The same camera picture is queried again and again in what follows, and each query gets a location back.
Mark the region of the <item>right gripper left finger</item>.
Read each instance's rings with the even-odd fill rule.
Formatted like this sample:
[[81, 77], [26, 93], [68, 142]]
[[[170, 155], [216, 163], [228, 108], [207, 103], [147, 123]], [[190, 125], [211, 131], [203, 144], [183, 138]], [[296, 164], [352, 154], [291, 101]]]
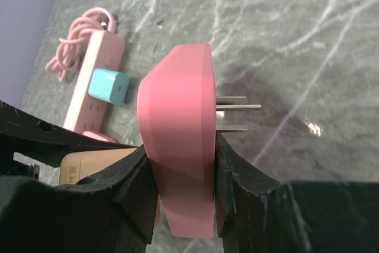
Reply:
[[3, 176], [1, 251], [145, 252], [157, 203], [143, 146], [76, 184]]

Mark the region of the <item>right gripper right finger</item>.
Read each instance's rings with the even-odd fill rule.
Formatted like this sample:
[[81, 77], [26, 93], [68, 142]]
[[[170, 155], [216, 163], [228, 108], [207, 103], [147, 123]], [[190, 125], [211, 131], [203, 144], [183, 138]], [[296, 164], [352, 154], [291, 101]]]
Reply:
[[278, 182], [216, 136], [217, 233], [225, 252], [377, 252], [376, 182]]

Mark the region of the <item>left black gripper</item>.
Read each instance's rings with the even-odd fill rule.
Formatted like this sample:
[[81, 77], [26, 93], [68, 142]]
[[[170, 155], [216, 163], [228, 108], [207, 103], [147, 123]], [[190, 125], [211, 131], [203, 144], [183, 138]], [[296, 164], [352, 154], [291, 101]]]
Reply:
[[40, 178], [40, 166], [14, 159], [21, 153], [51, 167], [59, 167], [72, 152], [131, 148], [72, 132], [1, 101], [1, 176]]

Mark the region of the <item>wooden cube block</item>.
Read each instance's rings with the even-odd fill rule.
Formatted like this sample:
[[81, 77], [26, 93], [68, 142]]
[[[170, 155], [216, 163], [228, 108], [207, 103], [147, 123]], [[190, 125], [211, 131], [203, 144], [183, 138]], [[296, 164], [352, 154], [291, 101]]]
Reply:
[[60, 164], [59, 184], [75, 184], [125, 158], [136, 149], [94, 150], [67, 154]]

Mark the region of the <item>pink long power strip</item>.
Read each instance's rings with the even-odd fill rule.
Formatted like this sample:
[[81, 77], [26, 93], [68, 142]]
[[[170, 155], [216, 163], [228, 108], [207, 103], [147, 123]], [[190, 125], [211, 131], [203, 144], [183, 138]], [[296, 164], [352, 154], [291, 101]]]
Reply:
[[124, 102], [129, 76], [119, 67], [125, 49], [121, 37], [106, 30], [92, 33], [63, 127], [82, 134], [99, 132], [108, 104]]

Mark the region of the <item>teal cube block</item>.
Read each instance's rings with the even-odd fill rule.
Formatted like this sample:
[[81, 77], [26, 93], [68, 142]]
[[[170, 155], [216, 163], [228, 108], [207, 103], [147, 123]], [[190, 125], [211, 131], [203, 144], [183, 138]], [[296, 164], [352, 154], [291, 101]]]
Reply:
[[113, 105], [122, 105], [129, 83], [130, 77], [124, 72], [96, 68], [89, 83], [88, 94]]

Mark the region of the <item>pink triangular power strip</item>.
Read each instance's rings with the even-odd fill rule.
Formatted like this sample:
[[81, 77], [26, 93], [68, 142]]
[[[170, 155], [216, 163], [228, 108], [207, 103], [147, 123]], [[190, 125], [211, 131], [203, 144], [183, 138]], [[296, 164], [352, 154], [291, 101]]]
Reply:
[[258, 110], [245, 96], [216, 95], [208, 43], [175, 46], [141, 81], [137, 121], [173, 236], [214, 235], [214, 160], [218, 111]]

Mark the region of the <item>pink triangular plug adapter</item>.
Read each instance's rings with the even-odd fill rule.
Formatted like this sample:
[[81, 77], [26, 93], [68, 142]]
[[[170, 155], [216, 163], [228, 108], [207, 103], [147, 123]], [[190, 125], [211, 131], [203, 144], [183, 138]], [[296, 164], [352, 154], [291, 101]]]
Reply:
[[101, 134], [99, 132], [95, 132], [93, 130], [84, 130], [82, 135], [89, 137], [91, 139], [100, 140], [104, 142], [117, 143], [117, 141], [105, 134]]

